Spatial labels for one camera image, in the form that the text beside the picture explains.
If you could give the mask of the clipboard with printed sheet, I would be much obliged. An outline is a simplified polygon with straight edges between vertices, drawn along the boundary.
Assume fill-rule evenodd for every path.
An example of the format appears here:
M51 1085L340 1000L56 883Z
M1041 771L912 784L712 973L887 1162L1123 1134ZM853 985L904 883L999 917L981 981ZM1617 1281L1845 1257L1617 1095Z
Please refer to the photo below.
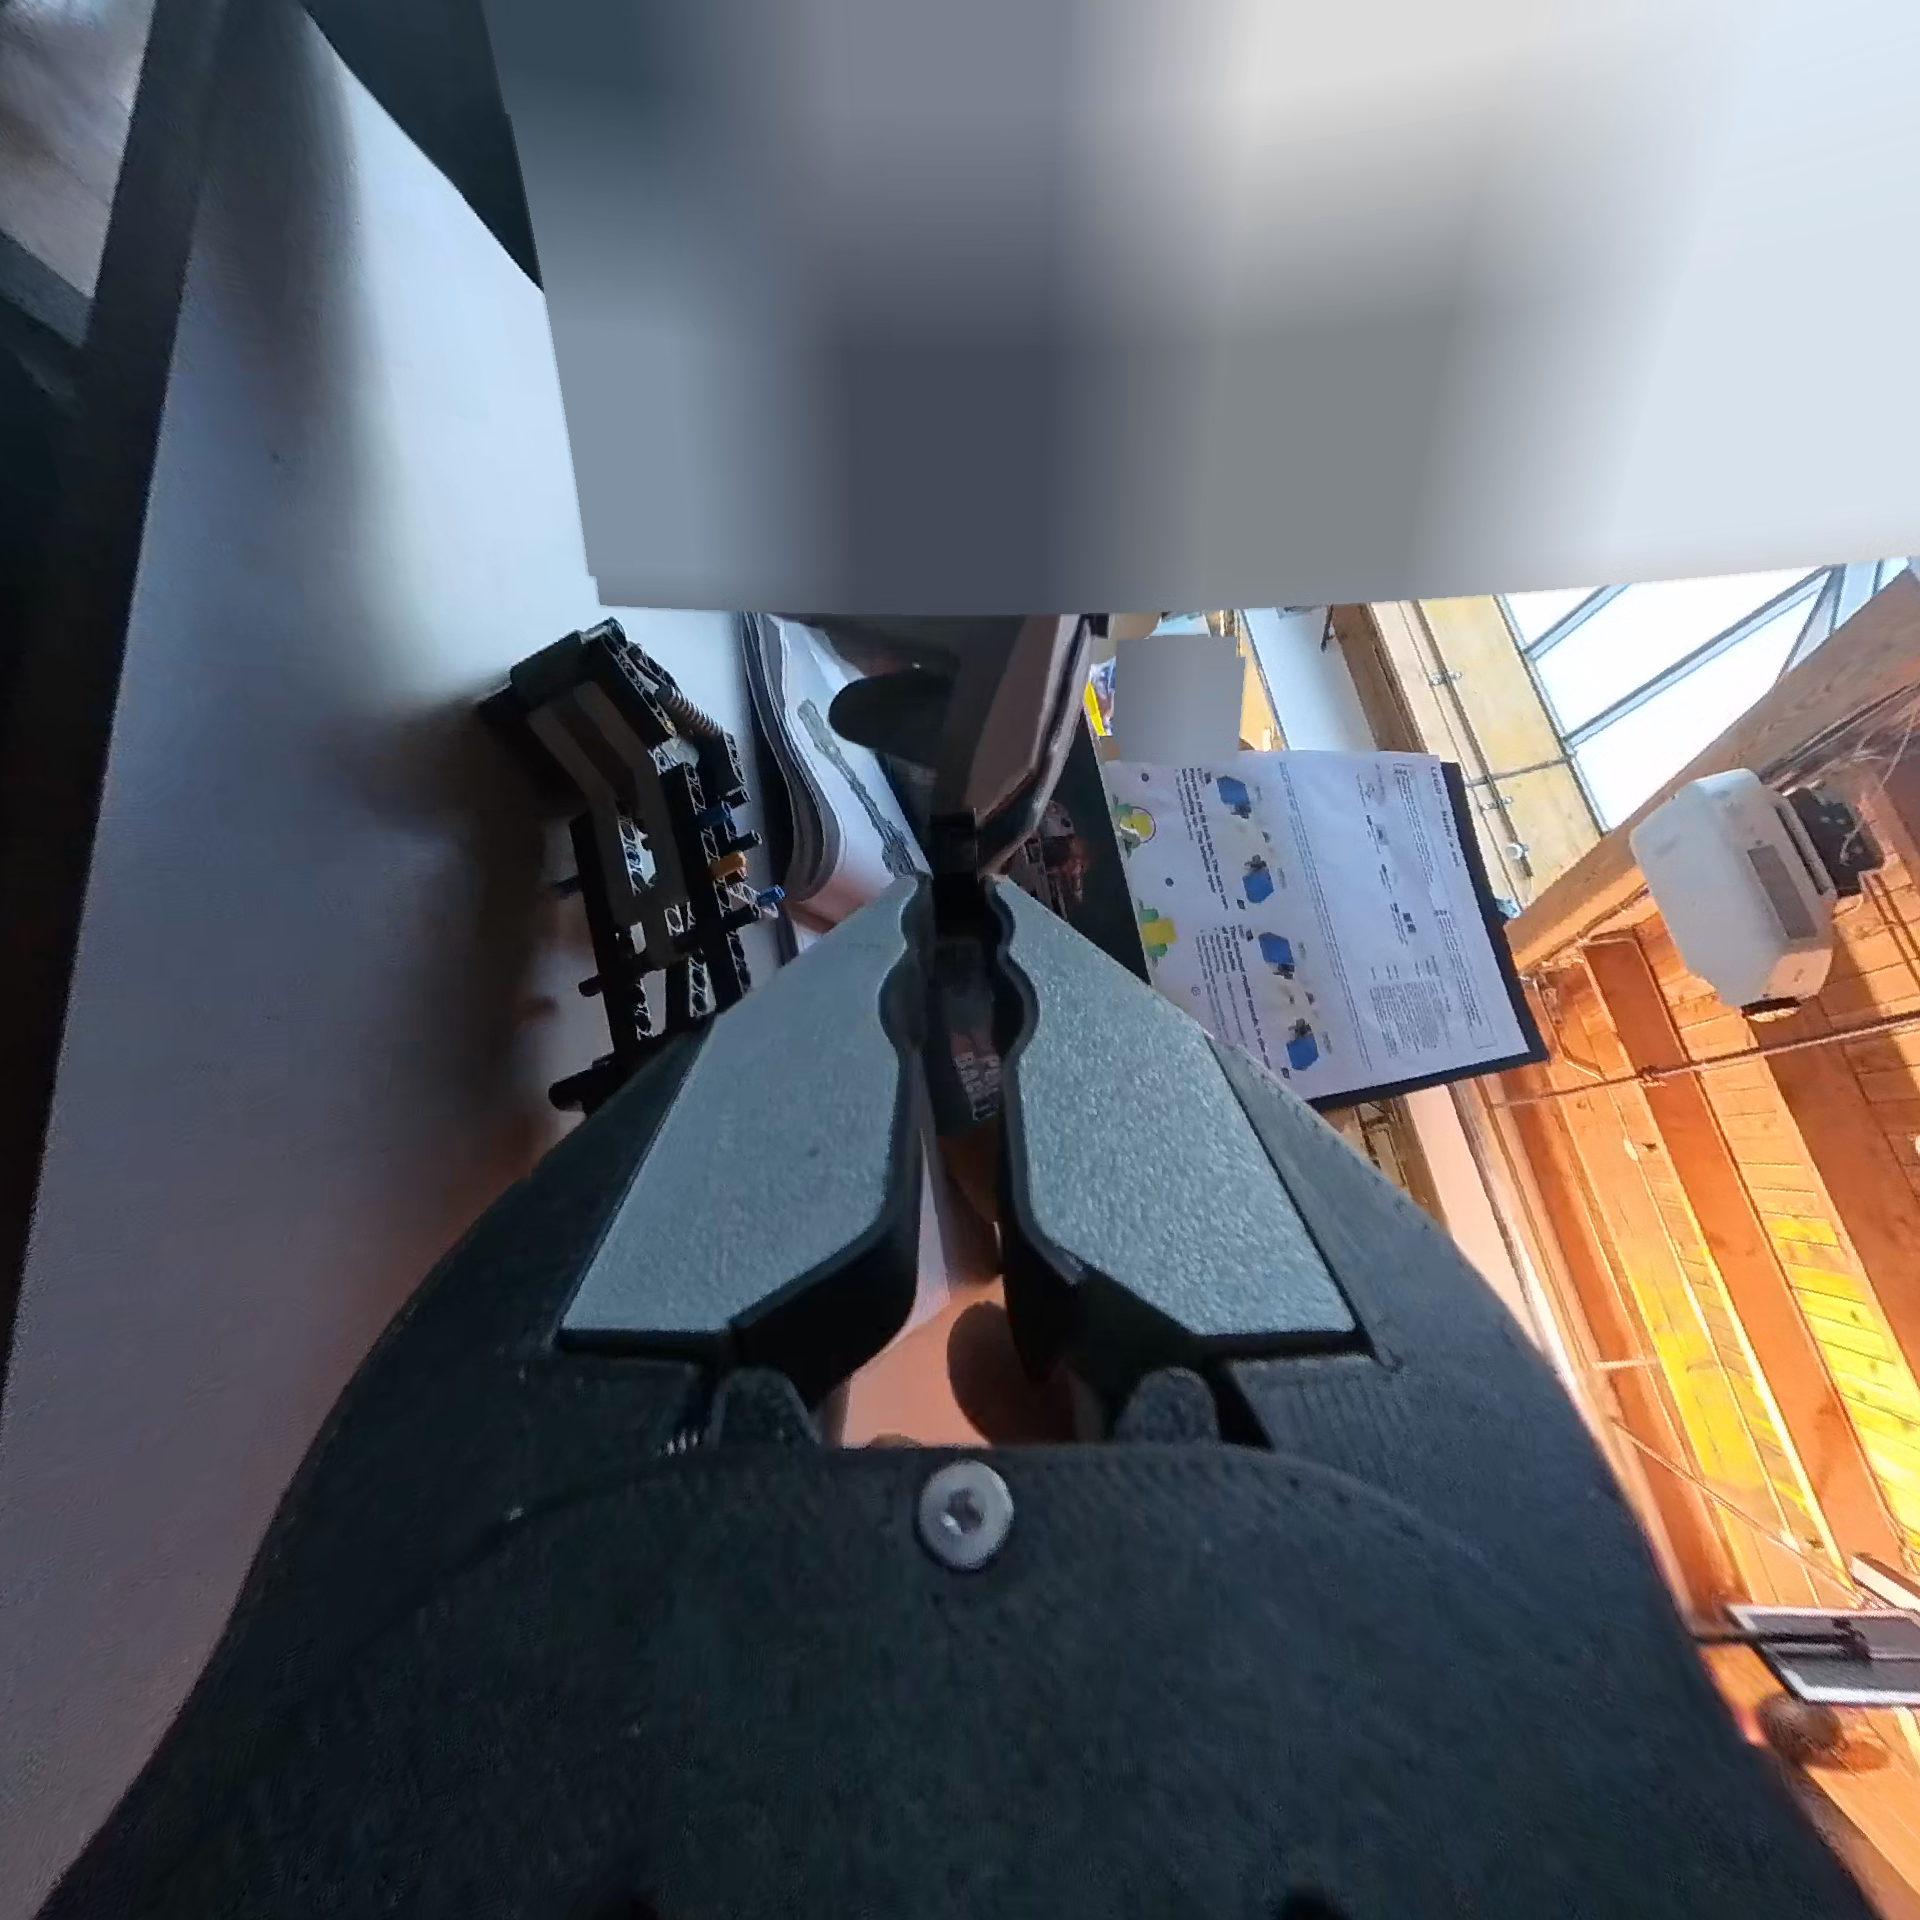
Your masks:
M1099 784L1147 985L1295 1098L1549 1063L1448 759L1114 759Z

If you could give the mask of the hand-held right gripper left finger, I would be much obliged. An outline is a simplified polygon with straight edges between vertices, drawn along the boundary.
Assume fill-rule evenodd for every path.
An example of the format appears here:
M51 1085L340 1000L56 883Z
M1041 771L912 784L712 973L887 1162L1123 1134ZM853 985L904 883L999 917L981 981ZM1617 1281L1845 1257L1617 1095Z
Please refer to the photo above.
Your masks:
M555 1318L829 1403L918 1300L923 875L712 1020Z

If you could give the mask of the black lego frame assembly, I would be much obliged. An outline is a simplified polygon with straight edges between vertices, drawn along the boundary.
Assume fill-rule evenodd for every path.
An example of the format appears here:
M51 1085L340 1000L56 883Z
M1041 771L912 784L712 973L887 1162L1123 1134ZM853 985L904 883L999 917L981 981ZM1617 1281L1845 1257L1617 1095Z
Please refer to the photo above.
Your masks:
M550 1085L550 1106L584 1117L749 993L738 929L782 893L745 867L756 831L736 731L617 619L513 661L476 714L566 828L555 893L584 910L582 996L602 996L614 1049Z

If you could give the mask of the black lego box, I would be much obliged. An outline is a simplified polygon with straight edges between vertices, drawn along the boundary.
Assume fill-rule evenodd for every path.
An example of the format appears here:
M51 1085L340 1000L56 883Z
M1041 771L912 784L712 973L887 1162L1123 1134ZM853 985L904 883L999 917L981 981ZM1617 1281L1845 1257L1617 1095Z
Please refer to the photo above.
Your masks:
M1043 865L1043 905L1086 933L1104 959L1147 985L1137 899L1123 883L1116 818L1099 774L1096 726L1073 714L1064 771L1041 815L1041 865Z

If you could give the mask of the lego instruction booklet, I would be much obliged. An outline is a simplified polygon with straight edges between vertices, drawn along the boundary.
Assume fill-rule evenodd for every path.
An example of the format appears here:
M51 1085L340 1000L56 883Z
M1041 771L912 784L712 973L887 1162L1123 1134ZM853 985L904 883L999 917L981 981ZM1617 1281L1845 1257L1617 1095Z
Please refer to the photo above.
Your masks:
M931 865L880 759L829 726L829 697L852 685L829 641L801 619L745 614L738 654L787 803L782 905L827 933Z

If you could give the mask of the skylight window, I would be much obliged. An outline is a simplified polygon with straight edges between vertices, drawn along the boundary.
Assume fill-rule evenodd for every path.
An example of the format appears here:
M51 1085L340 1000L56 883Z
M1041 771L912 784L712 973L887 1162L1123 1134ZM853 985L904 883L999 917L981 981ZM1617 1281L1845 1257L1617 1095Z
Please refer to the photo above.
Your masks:
M1904 574L1911 574L1905 558L1880 558L1507 595L1496 614L1605 831Z

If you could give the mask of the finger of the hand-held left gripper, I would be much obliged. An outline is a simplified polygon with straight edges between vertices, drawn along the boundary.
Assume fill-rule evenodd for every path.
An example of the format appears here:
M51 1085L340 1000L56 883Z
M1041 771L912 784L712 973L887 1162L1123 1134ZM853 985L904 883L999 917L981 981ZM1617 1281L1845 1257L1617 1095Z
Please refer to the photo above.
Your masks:
M965 669L965 726L952 815L974 828L974 867L1010 867L1041 831L1085 726L1086 614L1020 619L981 669Z

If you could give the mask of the white projector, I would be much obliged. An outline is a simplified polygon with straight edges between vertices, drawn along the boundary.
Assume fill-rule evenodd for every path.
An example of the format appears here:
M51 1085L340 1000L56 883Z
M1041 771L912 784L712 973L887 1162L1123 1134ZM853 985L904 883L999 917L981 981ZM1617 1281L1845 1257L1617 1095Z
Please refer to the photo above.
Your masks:
M1841 786L1779 786L1754 771L1679 784L1626 849L1688 973L1750 1020L1824 996L1833 917L1882 867L1880 831Z

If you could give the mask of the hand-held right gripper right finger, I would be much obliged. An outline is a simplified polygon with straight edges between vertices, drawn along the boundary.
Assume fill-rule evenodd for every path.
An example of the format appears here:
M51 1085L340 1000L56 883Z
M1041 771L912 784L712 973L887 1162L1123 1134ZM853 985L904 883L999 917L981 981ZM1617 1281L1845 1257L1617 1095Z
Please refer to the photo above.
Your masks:
M1358 1354L1212 1031L990 883L1005 1031L1005 1232L1020 1363L1123 1405L1158 1372Z

